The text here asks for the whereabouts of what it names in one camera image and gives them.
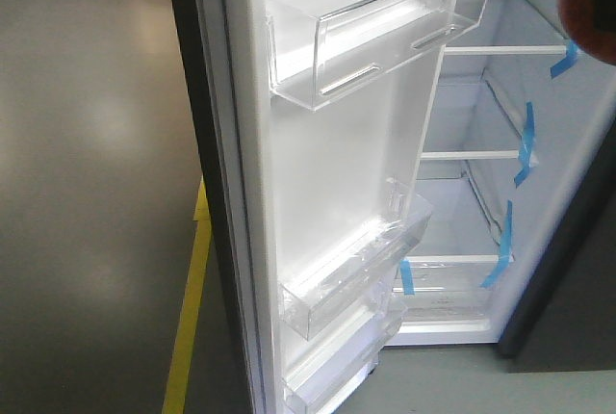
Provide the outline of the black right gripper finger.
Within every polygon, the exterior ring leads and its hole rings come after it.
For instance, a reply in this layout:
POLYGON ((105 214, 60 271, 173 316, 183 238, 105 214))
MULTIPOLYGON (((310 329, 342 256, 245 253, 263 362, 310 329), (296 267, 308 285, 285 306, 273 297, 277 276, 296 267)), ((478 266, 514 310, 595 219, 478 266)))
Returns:
POLYGON ((593 0, 593 25, 603 32, 616 32, 616 0, 593 0))

